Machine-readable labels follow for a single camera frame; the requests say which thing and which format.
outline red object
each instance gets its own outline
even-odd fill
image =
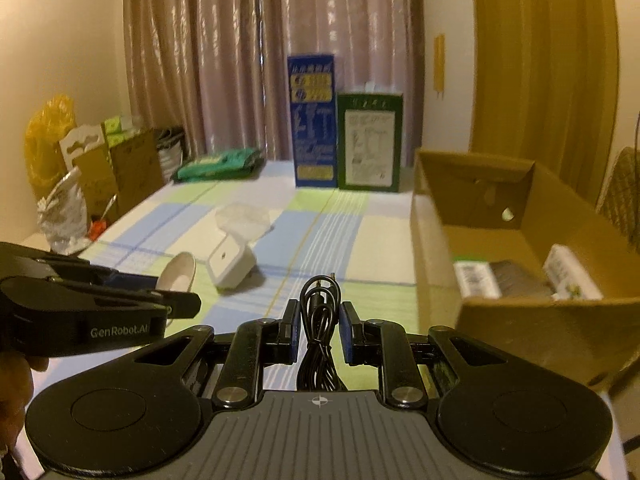
[[[94,220],[91,222],[91,227],[89,228],[88,238],[92,242],[95,242],[100,235],[107,230],[107,221],[106,220]]]

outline blue box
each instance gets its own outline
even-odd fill
[[[334,56],[289,56],[287,65],[296,186],[337,187]]]

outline circular pad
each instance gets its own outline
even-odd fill
[[[201,411],[170,368],[99,367],[44,390],[26,424],[41,462],[72,476],[113,477],[177,456],[192,443]]]
[[[595,465],[609,410],[592,391],[542,368],[463,376],[438,406],[437,426],[461,457],[502,475],[568,476]]]
[[[80,397],[71,407],[74,420],[88,430],[122,430],[139,421],[145,399],[129,390],[96,390]]]
[[[566,408],[555,397],[541,392],[503,394],[494,402],[494,415],[508,428],[523,433],[543,433],[564,423]]]

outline brown cardboard box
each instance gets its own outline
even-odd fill
[[[640,345],[640,257],[626,240],[538,163],[418,150],[414,171],[412,239],[421,329],[434,319],[449,319],[461,332],[504,351],[583,384],[606,386]],[[448,242],[445,266],[455,259],[510,259],[544,280],[551,245],[564,244],[605,299],[467,298],[438,304],[428,290],[430,251],[437,250],[425,241],[437,223],[429,203]],[[510,221],[503,219],[506,208]],[[447,280],[453,275],[452,269],[438,272]]]
[[[118,212],[124,215],[164,186],[152,130],[110,149],[113,174],[118,183]]]
[[[82,172],[80,185],[90,217],[101,216],[117,194],[116,206],[107,216],[112,223],[164,186],[164,181],[153,131],[142,131],[113,146],[111,164],[106,150],[106,144],[89,150],[76,157],[74,164]]]

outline white device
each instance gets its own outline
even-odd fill
[[[226,234],[207,262],[217,288],[236,288],[255,267],[256,259],[247,242]]]

